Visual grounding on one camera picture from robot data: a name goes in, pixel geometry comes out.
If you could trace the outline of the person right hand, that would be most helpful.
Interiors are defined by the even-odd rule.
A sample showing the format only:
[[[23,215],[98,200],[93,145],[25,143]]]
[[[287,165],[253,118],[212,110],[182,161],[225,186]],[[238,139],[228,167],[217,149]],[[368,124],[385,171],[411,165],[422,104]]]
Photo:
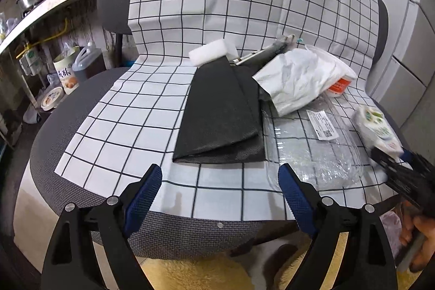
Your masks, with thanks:
[[[409,265],[412,273],[422,271],[434,254],[434,219],[423,216],[409,201],[404,201],[400,210],[402,213],[402,231],[400,242],[403,246],[412,243],[415,254]]]

